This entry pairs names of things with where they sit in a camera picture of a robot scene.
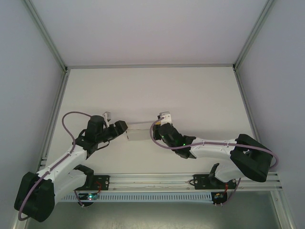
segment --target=cable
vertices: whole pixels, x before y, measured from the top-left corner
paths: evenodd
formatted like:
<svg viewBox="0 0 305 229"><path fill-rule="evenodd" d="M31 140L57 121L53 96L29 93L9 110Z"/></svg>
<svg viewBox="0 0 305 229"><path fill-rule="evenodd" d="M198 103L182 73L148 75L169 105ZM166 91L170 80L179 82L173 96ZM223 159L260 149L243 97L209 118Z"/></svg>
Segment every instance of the cable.
<svg viewBox="0 0 305 229"><path fill-rule="evenodd" d="M226 183L223 195L227 193L227 190L228 190L228 184Z"/></svg>
<svg viewBox="0 0 305 229"><path fill-rule="evenodd" d="M235 144L235 143L222 143L222 142L200 142L200 143L194 143L194 144L190 144L190 145L186 145L186 146L178 146L178 147L168 147L168 146L164 146L161 145L160 143L158 143L156 140L154 140L153 138L153 126L161 121L162 119L164 119L163 117L158 119L157 121L155 121L150 128L149 134L151 136L151 139L153 142L155 142L158 146L164 148L164 149L171 149L171 150L176 150L176 149L184 149L184 148L188 148L188 147L192 147L192 146L203 146L203 145L214 145L214 146L237 146L237 147L242 147L242 148L248 148L248 149L255 149L255 150L259 150L259 151L264 151L270 155L272 155L275 158L275 163L270 167L270 168L275 168L278 165L279 162L279 158L278 156L273 153L272 151L268 150L268 149L264 149L264 148L260 148L260 147L256 147L256 146L248 146L248 145L242 145L242 144Z"/></svg>
<svg viewBox="0 0 305 229"><path fill-rule="evenodd" d="M102 185L98 181L96 181L95 183L99 185L99 191L96 193L96 194L99 194L101 192L101 190L102 190Z"/></svg>
<svg viewBox="0 0 305 229"><path fill-rule="evenodd" d="M239 186L239 183L240 183L240 181L241 181L242 179L241 178L239 178L239 180L238 180L238 182L237 182L237 184L236 184L236 187L235 187L235 189L233 190L233 192L231 193L231 195L228 197L228 199L222 204L222 205L225 205L225 204L227 204L228 202L229 202L229 200L231 200L232 199L232 196L235 194L235 192L236 192L236 190L237 190L237 188L238 188L238 186Z"/></svg>
<svg viewBox="0 0 305 229"><path fill-rule="evenodd" d="M71 148L70 152L69 152L66 156L64 156L61 160L59 160L55 165L53 165L53 166L50 168L50 171L45 172L45 174L43 174L43 175L38 179L38 181L33 185L33 187L29 190L29 192L28 192L28 194L26 195L26 197L24 198L24 200L23 200L23 202L22 202L22 204L21 204L21 207L20 207L20 209L19 209L19 212L18 212L18 220L20 220L20 221L24 221L24 220L27 220L27 219L29 218L29 216L27 216L27 217L25 217L25 218L22 218L21 215L22 215L22 211L23 211L23 209L24 209L24 206L25 206L25 204L27 203L27 201L28 201L30 195L32 194L32 192L34 191L34 189L38 186L38 184L40 184L40 182L41 182L48 174L50 174L50 172L51 172L56 166L58 166L58 165L59 165L61 162L63 162L67 157L69 157L70 154L71 154L71 153L74 151L74 149L75 149L75 145L76 145L76 143L75 143L75 138L74 138L74 136L72 135L72 133L68 130L68 128L66 127L66 125L65 125L65 123L64 123L65 117L66 117L67 115L69 115L69 114L81 114L81 115L85 115L85 116L91 117L91 115L86 114L86 113L83 113L83 112L79 112L79 111L71 111L71 112L68 112L68 113L66 113L66 114L62 117L62 119L61 119L62 126L63 126L63 128L67 131L67 133L70 135L70 137L71 137L72 140L73 140L72 148ZM76 191L74 191L74 193L75 193L75 196L76 196L76 198L78 199L79 203L80 203L81 205L83 205L82 202L81 202L81 200L79 199L79 196L77 195Z"/></svg>
<svg viewBox="0 0 305 229"><path fill-rule="evenodd" d="M77 195L77 192L76 192L75 190L74 190L74 194L75 194L75 196L76 196L76 198L77 198L79 204L81 205L81 207L84 207L85 205L82 203L80 197Z"/></svg>

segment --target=gray floor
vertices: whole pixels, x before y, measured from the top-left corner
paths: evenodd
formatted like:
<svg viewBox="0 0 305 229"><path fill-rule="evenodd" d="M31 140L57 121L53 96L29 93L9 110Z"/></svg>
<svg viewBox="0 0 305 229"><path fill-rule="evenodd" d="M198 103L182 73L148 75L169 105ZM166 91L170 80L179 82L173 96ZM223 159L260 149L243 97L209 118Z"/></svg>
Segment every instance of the gray floor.
<svg viewBox="0 0 305 229"><path fill-rule="evenodd" d="M223 208L197 203L59 203L27 229L278 229L269 192L239 192Z"/></svg>

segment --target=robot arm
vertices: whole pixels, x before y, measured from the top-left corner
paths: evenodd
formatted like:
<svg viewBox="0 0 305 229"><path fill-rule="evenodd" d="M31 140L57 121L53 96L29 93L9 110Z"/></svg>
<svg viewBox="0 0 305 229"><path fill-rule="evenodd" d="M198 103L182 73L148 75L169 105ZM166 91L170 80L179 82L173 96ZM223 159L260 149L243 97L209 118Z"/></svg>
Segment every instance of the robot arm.
<svg viewBox="0 0 305 229"><path fill-rule="evenodd" d="M241 177L248 177L257 182L266 181L273 156L266 152L269 150L265 146L250 136L240 134L237 139L225 141L182 136L172 125L169 112L160 113L158 118L160 122L152 128L154 141L163 140L172 151L182 158L223 159L211 170L211 180L214 182L228 182Z"/></svg>
<svg viewBox="0 0 305 229"><path fill-rule="evenodd" d="M109 120L109 112L91 116L87 129L81 131L75 144L62 157L36 174L24 175L14 208L43 222L67 193L82 186L91 187L94 171L81 163L100 149L99 143L110 142L127 130L124 121L110 125Z"/></svg>

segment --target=white panel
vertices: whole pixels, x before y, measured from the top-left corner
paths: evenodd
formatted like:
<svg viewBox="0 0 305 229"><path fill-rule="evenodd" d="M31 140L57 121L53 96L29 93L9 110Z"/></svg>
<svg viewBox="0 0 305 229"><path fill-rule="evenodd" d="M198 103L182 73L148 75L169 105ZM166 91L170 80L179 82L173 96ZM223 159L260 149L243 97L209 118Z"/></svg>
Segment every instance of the white panel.
<svg viewBox="0 0 305 229"><path fill-rule="evenodd" d="M279 155L297 228L305 228L304 12L303 0L278 0L240 69L261 141Z"/></svg>
<svg viewBox="0 0 305 229"><path fill-rule="evenodd" d="M71 70L47 164L71 144L61 125L69 111L110 111L113 121L130 124L153 122L159 112L170 111L174 126L184 135L219 140L252 135L231 67ZM74 136L87 121L80 114L66 118ZM181 173L209 172L216 162L182 159L151 140L128 141L122 135L85 165L96 173Z"/></svg>
<svg viewBox="0 0 305 229"><path fill-rule="evenodd" d="M22 176L34 172L61 79L20 0L0 1L0 222L9 229Z"/></svg>
<svg viewBox="0 0 305 229"><path fill-rule="evenodd" d="M266 0L33 0L67 65L234 63Z"/></svg>

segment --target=white backdrop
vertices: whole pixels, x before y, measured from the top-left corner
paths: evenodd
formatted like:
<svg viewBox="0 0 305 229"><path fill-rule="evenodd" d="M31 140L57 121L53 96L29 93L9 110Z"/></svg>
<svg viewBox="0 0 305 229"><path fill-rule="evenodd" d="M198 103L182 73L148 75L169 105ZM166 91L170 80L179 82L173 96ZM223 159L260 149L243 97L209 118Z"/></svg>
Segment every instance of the white backdrop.
<svg viewBox="0 0 305 229"><path fill-rule="evenodd" d="M91 115L112 113L112 120L128 124L153 122L170 111L183 135L205 139L252 135L232 67L127 68L71 70L47 164L71 145L61 125L69 111ZM85 129L88 117L72 114L66 125L74 136ZM128 141L122 135L95 152L84 165L95 173L209 172L213 159L182 159L150 140Z"/></svg>
<svg viewBox="0 0 305 229"><path fill-rule="evenodd" d="M67 66L234 63L266 0L32 0Z"/></svg>

